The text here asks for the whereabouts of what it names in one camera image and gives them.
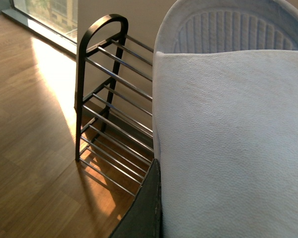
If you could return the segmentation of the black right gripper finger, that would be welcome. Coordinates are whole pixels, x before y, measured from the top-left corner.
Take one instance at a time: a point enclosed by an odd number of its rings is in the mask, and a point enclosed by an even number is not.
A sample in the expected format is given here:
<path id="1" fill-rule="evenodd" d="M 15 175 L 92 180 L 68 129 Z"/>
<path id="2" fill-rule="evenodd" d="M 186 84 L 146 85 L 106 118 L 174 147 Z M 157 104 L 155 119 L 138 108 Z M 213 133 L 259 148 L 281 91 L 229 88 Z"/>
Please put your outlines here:
<path id="1" fill-rule="evenodd" d="M 157 159 L 153 159 L 132 205 L 110 237 L 160 238 L 162 237 L 161 219 L 160 165 Z"/>

